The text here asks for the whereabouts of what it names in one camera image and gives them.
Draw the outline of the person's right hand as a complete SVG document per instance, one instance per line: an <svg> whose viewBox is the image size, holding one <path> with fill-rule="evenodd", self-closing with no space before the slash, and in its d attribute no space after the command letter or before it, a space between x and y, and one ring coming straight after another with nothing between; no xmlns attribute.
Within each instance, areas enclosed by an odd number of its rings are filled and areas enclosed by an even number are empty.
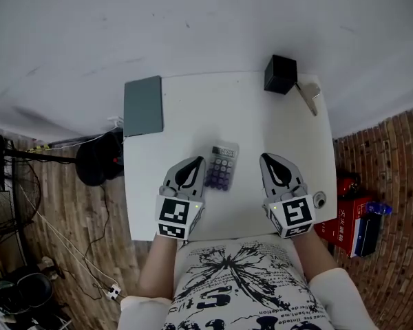
<svg viewBox="0 0 413 330"><path fill-rule="evenodd" d="M299 184L296 187L292 188L290 191L285 192L281 195L281 201L287 201L294 199L296 197L306 196L308 194L308 187L306 184Z"/></svg>

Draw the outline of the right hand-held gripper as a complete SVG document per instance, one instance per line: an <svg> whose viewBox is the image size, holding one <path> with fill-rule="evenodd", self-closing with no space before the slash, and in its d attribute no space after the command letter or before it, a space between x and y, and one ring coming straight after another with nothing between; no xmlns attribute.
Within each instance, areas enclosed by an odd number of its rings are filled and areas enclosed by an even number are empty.
<svg viewBox="0 0 413 330"><path fill-rule="evenodd" d="M264 200L263 207L278 235L283 239L289 239L307 233L316 220L313 196L307 194L281 201L281 195L276 195L277 187L294 188L304 183L298 167L279 155L262 153L260 168L268 196Z"/></svg>

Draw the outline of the grey calculator with purple keys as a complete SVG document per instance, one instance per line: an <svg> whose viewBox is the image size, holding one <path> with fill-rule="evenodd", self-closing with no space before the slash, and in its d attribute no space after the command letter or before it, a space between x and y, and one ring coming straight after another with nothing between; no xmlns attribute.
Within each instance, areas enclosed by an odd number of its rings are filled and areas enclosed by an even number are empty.
<svg viewBox="0 0 413 330"><path fill-rule="evenodd" d="M204 178L205 187L224 192L230 190L239 149L238 144L233 142L221 141L212 146Z"/></svg>

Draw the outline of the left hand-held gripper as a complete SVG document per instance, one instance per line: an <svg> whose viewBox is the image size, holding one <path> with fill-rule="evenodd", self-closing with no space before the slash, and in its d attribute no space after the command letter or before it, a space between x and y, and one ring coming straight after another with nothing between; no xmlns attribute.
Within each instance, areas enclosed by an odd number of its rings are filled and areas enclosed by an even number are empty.
<svg viewBox="0 0 413 330"><path fill-rule="evenodd" d="M189 200L156 197L156 234L177 240L188 240L202 217L202 197L206 162L202 156L189 157L172 166L164 178L163 190L180 190Z"/></svg>

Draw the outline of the blue-capped plastic bottle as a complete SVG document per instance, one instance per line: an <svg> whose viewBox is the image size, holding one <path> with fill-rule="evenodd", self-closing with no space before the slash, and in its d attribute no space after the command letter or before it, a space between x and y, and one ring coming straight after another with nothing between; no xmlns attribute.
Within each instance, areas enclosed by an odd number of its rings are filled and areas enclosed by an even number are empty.
<svg viewBox="0 0 413 330"><path fill-rule="evenodd" d="M366 214L390 215L392 214L392 207L386 203L368 201L366 203Z"/></svg>

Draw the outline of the black chair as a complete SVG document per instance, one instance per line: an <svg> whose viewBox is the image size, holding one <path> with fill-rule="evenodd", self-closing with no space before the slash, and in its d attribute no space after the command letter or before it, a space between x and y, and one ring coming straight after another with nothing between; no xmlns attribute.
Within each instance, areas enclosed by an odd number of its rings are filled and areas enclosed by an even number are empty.
<svg viewBox="0 0 413 330"><path fill-rule="evenodd" d="M0 280L0 311L17 315L43 306L53 294L49 278L42 273L31 273L19 280Z"/></svg>

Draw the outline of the black floor fan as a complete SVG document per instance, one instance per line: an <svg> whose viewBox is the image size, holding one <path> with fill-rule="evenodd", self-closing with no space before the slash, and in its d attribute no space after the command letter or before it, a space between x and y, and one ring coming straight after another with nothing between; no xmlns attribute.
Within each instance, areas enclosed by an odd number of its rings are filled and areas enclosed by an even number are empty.
<svg viewBox="0 0 413 330"><path fill-rule="evenodd" d="M113 129L123 142L123 132ZM21 151L11 139L0 134L0 237L7 237L31 224L41 205L41 180L35 164L54 163L74 168L86 186L100 186L107 180L103 169L103 137L89 137L82 143L67 145L76 148L73 157L62 157L62 146L44 144Z"/></svg>

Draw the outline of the person's left forearm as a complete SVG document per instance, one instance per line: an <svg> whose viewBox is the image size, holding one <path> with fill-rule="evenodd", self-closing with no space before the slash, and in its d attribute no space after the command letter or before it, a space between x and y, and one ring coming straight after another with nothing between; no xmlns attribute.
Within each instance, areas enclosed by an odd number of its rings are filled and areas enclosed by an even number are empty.
<svg viewBox="0 0 413 330"><path fill-rule="evenodd" d="M140 272L137 294L147 298L173 299L177 241L156 235Z"/></svg>

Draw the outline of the red box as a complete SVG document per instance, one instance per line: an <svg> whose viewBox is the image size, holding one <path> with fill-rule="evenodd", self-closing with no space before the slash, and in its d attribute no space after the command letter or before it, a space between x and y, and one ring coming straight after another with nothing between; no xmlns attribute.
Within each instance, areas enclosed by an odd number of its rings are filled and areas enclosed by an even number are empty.
<svg viewBox="0 0 413 330"><path fill-rule="evenodd" d="M339 198L336 218L316 224L316 233L320 238L344 250L349 258L356 256L354 249L361 218L366 214L366 204L372 200L371 195L355 199Z"/></svg>

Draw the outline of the white table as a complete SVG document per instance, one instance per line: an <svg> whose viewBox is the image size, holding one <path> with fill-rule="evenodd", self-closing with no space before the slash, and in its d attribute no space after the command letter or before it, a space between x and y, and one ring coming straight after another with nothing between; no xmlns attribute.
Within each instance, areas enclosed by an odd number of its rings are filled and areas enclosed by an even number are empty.
<svg viewBox="0 0 413 330"><path fill-rule="evenodd" d="M208 157L213 145L235 143L239 154L229 191L206 189L206 208L191 239L228 239L268 234L274 227L262 207L259 158L280 155L296 164L311 194L323 192L316 220L337 215L335 156L323 96L312 114L296 89L264 90L261 72L164 78L160 133L124 142L125 194L130 235L150 241L158 229L156 197L167 171L193 156Z"/></svg>

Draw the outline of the black flat box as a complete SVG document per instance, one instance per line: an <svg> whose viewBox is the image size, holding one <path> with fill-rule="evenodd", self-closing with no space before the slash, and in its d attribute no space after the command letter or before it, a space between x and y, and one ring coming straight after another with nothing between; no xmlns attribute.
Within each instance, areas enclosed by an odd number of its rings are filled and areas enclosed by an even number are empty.
<svg viewBox="0 0 413 330"><path fill-rule="evenodd" d="M381 228L381 215L366 214L362 217L363 227L363 246L361 248L360 257L368 256L375 252L379 232Z"/></svg>

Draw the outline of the grey stapler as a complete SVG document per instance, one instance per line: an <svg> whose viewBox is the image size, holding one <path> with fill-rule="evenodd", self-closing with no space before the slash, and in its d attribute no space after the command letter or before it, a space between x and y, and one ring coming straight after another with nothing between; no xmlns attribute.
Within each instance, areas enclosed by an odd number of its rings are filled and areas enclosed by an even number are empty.
<svg viewBox="0 0 413 330"><path fill-rule="evenodd" d="M301 84L299 82L295 83L295 88L299 92L300 96L308 106L310 112L314 115L317 116L317 106L315 104L315 98L317 98L320 93L321 89L319 88L319 85L317 83L308 83L308 84Z"/></svg>

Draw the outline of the black pen holder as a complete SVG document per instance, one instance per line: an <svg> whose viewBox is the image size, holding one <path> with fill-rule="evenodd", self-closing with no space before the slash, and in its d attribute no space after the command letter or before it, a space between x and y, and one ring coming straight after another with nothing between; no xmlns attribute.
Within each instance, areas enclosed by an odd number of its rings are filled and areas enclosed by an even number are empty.
<svg viewBox="0 0 413 330"><path fill-rule="evenodd" d="M264 71L264 90L286 95L297 83L297 61L272 55Z"/></svg>

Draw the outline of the person's right forearm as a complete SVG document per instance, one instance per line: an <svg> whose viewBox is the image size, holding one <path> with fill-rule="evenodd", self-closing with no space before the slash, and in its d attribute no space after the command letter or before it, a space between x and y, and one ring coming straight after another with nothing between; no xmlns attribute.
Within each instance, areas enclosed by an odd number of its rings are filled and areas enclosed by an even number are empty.
<svg viewBox="0 0 413 330"><path fill-rule="evenodd" d="M317 275L338 268L337 263L314 230L291 238L304 276L311 281Z"/></svg>

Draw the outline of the person's left hand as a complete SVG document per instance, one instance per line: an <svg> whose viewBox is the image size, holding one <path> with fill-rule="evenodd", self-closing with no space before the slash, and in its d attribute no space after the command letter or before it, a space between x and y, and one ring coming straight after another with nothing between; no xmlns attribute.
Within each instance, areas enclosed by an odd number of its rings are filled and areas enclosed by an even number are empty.
<svg viewBox="0 0 413 330"><path fill-rule="evenodd" d="M189 200L189 196L181 193L180 191L169 187L169 186L161 186L159 187L159 195L168 198L176 198L176 199L183 199Z"/></svg>

